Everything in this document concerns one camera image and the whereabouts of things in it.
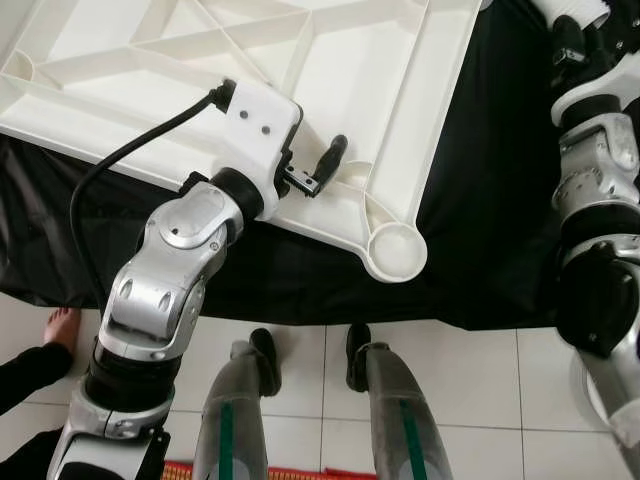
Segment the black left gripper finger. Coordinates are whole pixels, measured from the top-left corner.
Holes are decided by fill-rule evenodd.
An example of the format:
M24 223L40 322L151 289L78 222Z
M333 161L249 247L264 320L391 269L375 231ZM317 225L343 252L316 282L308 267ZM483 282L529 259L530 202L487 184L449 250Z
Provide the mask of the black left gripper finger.
M335 173L342 163L343 156L346 155L348 140L344 134L337 134L329 143L320 159L317 160L315 166L315 189L316 191L324 191L330 180L333 179Z

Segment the white plastic children table top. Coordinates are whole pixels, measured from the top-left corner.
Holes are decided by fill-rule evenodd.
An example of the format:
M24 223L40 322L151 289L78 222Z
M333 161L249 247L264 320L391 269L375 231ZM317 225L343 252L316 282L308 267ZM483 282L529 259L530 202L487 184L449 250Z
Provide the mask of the white plastic children table top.
M97 163L225 81L303 110L289 150L324 191L282 180L262 219L346 250L384 283L428 262L416 219L483 0L0 0L0 136ZM210 108L116 164L177 189L214 174L225 113Z

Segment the black table cloth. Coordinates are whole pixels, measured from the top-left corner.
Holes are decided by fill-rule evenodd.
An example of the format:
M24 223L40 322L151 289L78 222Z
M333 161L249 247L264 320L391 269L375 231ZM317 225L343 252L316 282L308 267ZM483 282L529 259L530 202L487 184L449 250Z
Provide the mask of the black table cloth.
M483 0L436 146L416 225L428 262L384 283L353 253L250 221L210 280L207 317L276 325L440 320L466 330L547 326L561 221L553 28L530 0ZM585 27L608 58L634 54L640 0L605 0ZM0 294L40 307L99 308L70 233L70 200L95 163L0 136Z

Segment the grey robot left leg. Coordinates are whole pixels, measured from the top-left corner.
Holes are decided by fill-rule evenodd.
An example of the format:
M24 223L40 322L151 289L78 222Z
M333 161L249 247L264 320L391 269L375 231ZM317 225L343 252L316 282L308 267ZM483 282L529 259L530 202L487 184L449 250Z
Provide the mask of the grey robot left leg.
M193 480L268 480L261 399L282 389L273 334L257 328L237 340L216 375L202 410Z

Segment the grey robot leg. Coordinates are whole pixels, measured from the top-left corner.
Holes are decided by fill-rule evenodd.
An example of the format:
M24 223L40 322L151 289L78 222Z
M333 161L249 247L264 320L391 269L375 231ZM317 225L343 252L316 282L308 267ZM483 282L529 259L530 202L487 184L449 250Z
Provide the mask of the grey robot leg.
M346 384L370 403L372 457L378 480L454 480L438 424L410 366L370 326L349 325Z
M268 480L261 399L282 389L273 334L257 328L237 340L216 375L202 410L193 480Z

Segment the grey robot right leg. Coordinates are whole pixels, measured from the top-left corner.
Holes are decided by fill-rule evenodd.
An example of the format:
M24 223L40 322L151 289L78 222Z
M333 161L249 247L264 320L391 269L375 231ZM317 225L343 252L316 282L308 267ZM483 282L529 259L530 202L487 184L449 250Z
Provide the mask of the grey robot right leg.
M438 424L410 366L370 326L349 325L346 384L370 403L372 457L378 480L454 480Z

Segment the bare person foot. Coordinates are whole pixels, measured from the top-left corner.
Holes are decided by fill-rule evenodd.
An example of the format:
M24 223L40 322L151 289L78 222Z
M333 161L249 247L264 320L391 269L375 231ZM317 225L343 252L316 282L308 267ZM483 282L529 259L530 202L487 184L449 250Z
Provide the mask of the bare person foot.
M63 347L73 355L78 346L81 324L81 308L55 308L46 321L44 343L46 346Z

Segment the orange woven floor mat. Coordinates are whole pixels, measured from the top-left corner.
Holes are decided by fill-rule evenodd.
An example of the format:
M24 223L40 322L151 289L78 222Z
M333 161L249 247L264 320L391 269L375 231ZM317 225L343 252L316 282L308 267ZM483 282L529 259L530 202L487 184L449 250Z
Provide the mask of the orange woven floor mat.
M192 463L165 462L160 480L200 480L195 476ZM297 468L270 467L268 480L378 480L375 474L361 474L326 468L323 471L297 470Z

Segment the person leg black trousers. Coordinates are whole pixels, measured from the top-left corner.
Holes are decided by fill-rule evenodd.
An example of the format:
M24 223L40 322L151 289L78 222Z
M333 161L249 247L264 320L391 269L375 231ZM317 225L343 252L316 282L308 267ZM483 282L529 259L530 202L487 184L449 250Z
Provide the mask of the person leg black trousers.
M74 355L67 347L50 343L24 349L0 365L0 415L63 379L73 362Z
M4 461L0 461L0 480L47 480L52 454L58 448L61 429L33 435Z

